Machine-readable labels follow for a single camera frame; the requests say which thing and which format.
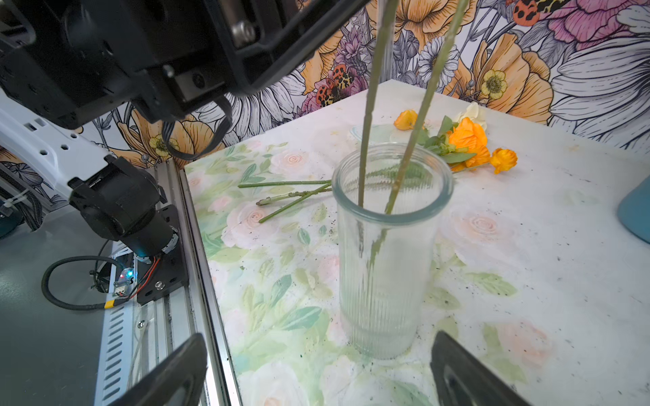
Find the teal ceramic vase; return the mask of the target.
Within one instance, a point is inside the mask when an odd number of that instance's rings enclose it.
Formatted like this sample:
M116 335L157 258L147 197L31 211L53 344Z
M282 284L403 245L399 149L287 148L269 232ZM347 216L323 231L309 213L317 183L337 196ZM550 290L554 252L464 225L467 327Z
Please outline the teal ceramic vase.
M640 240L650 242L650 177L625 196L616 213L628 231Z

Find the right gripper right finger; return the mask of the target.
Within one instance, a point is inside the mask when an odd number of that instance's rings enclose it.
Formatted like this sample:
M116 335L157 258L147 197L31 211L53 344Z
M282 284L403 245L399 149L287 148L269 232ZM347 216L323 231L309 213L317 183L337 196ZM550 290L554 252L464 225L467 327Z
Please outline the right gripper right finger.
M440 405L529 405L448 333L437 332L431 356Z

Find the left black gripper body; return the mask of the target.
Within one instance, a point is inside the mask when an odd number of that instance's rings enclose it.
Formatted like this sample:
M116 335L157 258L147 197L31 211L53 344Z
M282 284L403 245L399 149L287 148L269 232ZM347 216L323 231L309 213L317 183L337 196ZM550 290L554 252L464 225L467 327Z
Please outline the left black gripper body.
M74 129L123 103L150 122L232 106L224 52L240 1L4 1L1 88Z

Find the large orange-yellow flower stem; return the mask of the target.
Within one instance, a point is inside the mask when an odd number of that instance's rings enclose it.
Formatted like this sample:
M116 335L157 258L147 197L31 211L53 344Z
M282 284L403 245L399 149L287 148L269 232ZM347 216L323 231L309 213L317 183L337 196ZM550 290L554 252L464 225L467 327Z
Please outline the large orange-yellow flower stem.
M453 120L447 116L435 135L431 134L429 128L425 127L420 138L416 142L425 150L441 157L454 173L475 169L490 165L496 174L508 172L518 164L518 155L513 150L497 148L494 151L488 149L488 137L485 126L477 118L462 116ZM290 192L279 196L271 196L261 199L257 206L268 206L274 202L293 198L294 201L258 220L260 224L278 216L296 206L304 200L331 191L332 181L283 181L271 182L271 186L284 185L315 185L316 189L300 192Z

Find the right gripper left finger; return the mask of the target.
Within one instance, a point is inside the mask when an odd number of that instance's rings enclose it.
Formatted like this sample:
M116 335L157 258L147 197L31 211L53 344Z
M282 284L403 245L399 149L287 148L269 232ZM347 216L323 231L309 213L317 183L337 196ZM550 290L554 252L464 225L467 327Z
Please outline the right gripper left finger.
M197 406L207 369L205 339L201 333L195 333L110 406Z

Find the cream ranunculus flower stem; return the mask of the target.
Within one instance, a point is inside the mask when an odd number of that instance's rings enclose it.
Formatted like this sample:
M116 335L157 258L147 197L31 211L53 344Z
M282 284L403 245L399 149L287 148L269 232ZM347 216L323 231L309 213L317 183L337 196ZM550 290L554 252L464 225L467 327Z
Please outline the cream ranunculus flower stem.
M510 170L516 165L517 156L514 161L501 162L498 155L501 152L512 152L510 150L496 149L491 153L487 148L488 139L486 135L486 122L477 103L471 103L470 107L462 113L459 118L452 120L445 116L439 129L438 135L426 137L424 141L418 141L418 145L426 150L434 152L443 158L450 166L453 173L474 169L490 163L495 168L495 173ZM331 190L331 180L313 181L280 181L260 184L239 184L240 189L255 187L275 187L287 185L326 185L325 191ZM306 196L307 192L289 193L286 196L267 198L259 205L267 205L265 201L276 201L288 197Z

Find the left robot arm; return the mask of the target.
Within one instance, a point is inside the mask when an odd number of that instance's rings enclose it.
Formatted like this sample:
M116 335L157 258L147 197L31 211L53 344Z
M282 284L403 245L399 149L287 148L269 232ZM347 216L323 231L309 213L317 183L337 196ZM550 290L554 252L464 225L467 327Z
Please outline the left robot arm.
M147 167L294 117L299 68L362 1L4 1L1 145L92 230L150 257L177 238Z

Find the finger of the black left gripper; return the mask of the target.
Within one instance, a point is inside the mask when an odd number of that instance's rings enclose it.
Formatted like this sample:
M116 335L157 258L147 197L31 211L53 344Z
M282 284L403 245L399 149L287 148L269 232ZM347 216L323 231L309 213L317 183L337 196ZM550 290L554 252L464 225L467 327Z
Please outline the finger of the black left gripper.
M365 1L204 1L223 89L252 95L312 58Z

